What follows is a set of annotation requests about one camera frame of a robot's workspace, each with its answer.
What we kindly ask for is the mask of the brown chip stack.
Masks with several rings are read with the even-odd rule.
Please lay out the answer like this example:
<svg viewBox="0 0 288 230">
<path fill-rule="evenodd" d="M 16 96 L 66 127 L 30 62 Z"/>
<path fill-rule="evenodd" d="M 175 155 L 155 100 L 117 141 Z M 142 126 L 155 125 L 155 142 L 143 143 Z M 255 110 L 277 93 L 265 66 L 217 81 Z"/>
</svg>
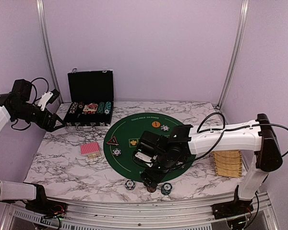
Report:
<svg viewBox="0 0 288 230">
<path fill-rule="evenodd" d="M 152 188 L 152 187 L 147 187 L 146 189 L 150 193 L 154 193 L 156 191 L 156 188 Z"/>
</svg>

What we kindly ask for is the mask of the triangular all-in button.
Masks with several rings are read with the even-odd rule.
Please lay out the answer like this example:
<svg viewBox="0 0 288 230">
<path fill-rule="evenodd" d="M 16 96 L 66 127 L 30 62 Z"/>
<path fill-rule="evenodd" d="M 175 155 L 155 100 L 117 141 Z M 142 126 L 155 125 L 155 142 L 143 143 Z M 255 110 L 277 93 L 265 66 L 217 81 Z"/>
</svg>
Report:
<svg viewBox="0 0 288 230">
<path fill-rule="evenodd" d="M 116 139 L 116 137 L 112 137 L 109 141 L 106 142 L 107 145 L 114 145 L 114 146 L 118 146 L 119 143 Z"/>
</svg>

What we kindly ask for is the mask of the orange round dealer button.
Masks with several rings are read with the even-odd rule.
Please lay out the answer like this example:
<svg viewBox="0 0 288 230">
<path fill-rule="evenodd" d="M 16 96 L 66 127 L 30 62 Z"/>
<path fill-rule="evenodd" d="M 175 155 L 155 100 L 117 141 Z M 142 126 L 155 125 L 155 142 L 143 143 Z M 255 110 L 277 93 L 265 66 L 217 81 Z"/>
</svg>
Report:
<svg viewBox="0 0 288 230">
<path fill-rule="evenodd" d="M 158 122 L 158 121 L 152 122 L 152 127 L 159 128 L 160 126 L 161 126 L 160 122 Z"/>
</svg>

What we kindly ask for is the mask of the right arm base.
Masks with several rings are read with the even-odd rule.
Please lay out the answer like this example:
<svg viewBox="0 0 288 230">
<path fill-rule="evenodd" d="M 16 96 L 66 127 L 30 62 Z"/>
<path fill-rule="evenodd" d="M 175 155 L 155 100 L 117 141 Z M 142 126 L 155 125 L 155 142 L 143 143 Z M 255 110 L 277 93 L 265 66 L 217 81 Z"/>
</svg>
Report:
<svg viewBox="0 0 288 230">
<path fill-rule="evenodd" d="M 254 210 L 253 205 L 249 202 L 235 203 L 232 201 L 213 204 L 211 208 L 215 219 L 230 218 Z"/>
</svg>

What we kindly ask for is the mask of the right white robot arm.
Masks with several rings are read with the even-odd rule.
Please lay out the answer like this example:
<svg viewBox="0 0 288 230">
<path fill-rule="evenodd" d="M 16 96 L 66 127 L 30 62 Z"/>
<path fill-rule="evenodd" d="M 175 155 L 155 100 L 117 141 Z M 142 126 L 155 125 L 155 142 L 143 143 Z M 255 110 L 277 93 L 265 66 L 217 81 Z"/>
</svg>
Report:
<svg viewBox="0 0 288 230">
<path fill-rule="evenodd" d="M 228 204 L 231 214 L 237 215 L 252 201 L 257 189 L 270 172 L 283 164 L 282 153 L 274 128 L 288 128 L 270 123 L 266 114 L 245 123 L 202 128 L 202 125 L 178 125 L 168 137 L 144 131 L 132 154 L 133 161 L 145 167 L 141 174 L 144 185 L 156 189 L 169 171 L 200 160 L 212 151 L 249 150 L 254 152 L 252 164 L 236 188 L 236 198 Z"/>
</svg>

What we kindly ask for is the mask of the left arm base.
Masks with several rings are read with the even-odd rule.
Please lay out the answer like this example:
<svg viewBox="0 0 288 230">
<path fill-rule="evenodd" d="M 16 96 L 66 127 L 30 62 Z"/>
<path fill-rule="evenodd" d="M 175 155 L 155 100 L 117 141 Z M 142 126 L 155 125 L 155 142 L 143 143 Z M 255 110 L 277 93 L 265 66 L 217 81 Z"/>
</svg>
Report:
<svg viewBox="0 0 288 230">
<path fill-rule="evenodd" d="M 62 217 L 66 213 L 67 204 L 54 200 L 29 200 L 25 204 L 27 210 L 44 215 L 45 219 Z"/>
</svg>

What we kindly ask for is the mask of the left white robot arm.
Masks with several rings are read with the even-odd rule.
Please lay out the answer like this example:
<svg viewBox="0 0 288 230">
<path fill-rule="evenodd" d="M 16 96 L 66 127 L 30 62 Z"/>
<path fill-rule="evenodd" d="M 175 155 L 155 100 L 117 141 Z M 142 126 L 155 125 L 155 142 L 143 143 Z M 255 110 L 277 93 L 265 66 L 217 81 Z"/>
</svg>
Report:
<svg viewBox="0 0 288 230">
<path fill-rule="evenodd" d="M 65 122 L 46 108 L 58 98 L 59 91 L 47 91 L 39 99 L 35 97 L 29 103 L 32 89 L 37 91 L 32 81 L 18 79 L 11 92 L 0 94 L 0 132 L 8 122 L 19 120 L 25 121 L 29 126 L 35 123 L 47 132 L 65 127 Z M 21 200 L 32 201 L 33 207 L 40 213 L 47 213 L 51 209 L 51 202 L 47 199 L 43 186 L 0 180 L 0 202 Z"/>
</svg>

